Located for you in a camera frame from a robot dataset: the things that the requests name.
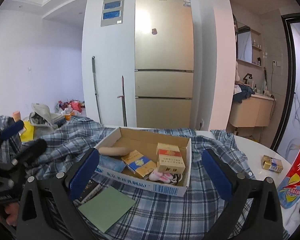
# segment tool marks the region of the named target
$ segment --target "refrigerator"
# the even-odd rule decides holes
[[[136,0],[137,126],[189,127],[194,75],[190,0]]]

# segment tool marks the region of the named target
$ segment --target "green paper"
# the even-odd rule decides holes
[[[135,204],[135,201],[113,187],[79,207],[79,211],[102,233],[105,233]]]

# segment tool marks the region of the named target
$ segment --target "plaid shirt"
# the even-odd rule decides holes
[[[7,126],[7,123],[5,124],[7,120],[7,117],[0,117],[0,129]],[[28,174],[35,175],[38,179],[44,179],[59,171],[67,171],[74,162],[81,159],[90,147],[95,146],[112,131],[113,129],[103,127],[89,118],[72,117],[68,125],[42,137],[47,141],[47,151],[35,161]],[[136,204],[106,234],[84,219],[101,239],[202,239],[216,222],[226,203],[218,195],[201,163],[201,152],[208,148],[213,149],[221,160],[235,172],[251,172],[247,164],[247,157],[237,148],[233,134],[227,134],[225,131],[212,131],[216,140],[196,136],[195,131],[190,129],[155,129],[151,131],[191,137],[192,168],[190,185],[184,197],[141,190],[95,173],[93,175],[95,181],[103,187],[111,185],[134,199]],[[21,148],[18,136],[11,140],[13,144]],[[0,162],[10,160],[14,155],[12,148],[5,142],[0,151]],[[247,201],[230,236],[240,232],[251,203],[252,200]],[[284,239],[287,238],[288,233],[284,231]]]

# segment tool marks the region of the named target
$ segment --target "hand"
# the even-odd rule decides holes
[[[6,219],[7,224],[16,227],[19,212],[19,204],[10,203],[8,204],[8,206],[6,206],[4,210],[9,215]]]

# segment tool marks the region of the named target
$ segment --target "white round table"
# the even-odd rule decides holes
[[[212,132],[209,131],[196,131],[197,135],[203,135],[208,138],[215,139]],[[287,162],[283,157],[274,152],[273,150],[259,144],[255,141],[234,136],[237,143],[237,147],[240,151],[244,152],[248,158],[248,165],[255,175],[256,179],[264,180],[266,177],[271,177],[274,180],[275,185],[278,187],[284,177],[287,175],[291,164]],[[261,159],[263,155],[270,156],[282,161],[283,171],[281,173],[276,173],[268,170],[264,170],[261,167]],[[281,207],[282,221],[284,228],[292,234],[300,224],[300,199],[298,202],[289,209],[284,209]]]

